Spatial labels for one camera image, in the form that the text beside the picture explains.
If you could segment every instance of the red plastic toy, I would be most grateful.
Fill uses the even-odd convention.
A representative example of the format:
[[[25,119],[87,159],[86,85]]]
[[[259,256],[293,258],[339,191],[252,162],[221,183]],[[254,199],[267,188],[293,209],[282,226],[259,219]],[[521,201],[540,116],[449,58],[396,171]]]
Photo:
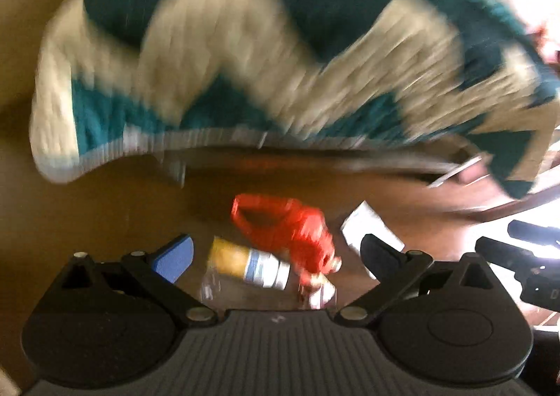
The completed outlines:
[[[274,224],[251,224],[243,210],[264,215]],[[296,199],[240,194],[233,201],[231,218],[260,250],[278,253],[287,249],[302,286],[320,285],[322,275],[341,267],[341,258],[334,255],[333,237],[320,209]]]

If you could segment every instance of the wooden floor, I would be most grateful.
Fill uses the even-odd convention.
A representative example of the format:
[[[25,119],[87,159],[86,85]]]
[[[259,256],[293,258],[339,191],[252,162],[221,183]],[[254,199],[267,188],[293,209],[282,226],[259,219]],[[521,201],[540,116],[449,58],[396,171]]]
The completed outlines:
[[[487,181],[428,189],[418,180],[371,173],[192,173],[180,189],[151,157],[122,159],[68,185],[54,185],[35,169],[28,116],[24,104],[0,120],[0,363],[23,388],[32,373],[20,350],[22,325],[76,251],[111,261],[137,249],[155,250],[188,233],[195,258],[179,285],[196,296],[214,235],[247,244],[229,220],[231,201],[241,192],[297,197],[322,208],[333,232],[367,200],[408,249],[422,249],[441,260],[474,248],[475,228],[456,211],[496,201],[494,194],[488,195],[495,187],[489,190]],[[332,281],[343,305],[373,283],[340,234],[335,239],[343,266]],[[248,293],[239,291],[231,305],[273,308],[278,301],[277,292]]]

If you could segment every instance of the black tool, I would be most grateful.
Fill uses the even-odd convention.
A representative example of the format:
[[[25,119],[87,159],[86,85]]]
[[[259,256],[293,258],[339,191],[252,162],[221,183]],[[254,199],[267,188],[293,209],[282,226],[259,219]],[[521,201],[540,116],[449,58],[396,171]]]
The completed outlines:
[[[523,287],[522,301],[560,311],[560,260],[535,257],[527,249],[485,236],[477,240],[475,250],[488,262],[514,272]]]
[[[513,220],[508,224],[507,232],[512,238],[560,249],[560,228],[541,227],[540,225]]]
[[[394,272],[334,318],[232,310],[221,320],[145,256],[74,257],[23,330],[38,375],[24,394],[534,394],[517,378],[531,329],[480,256],[394,257]]]

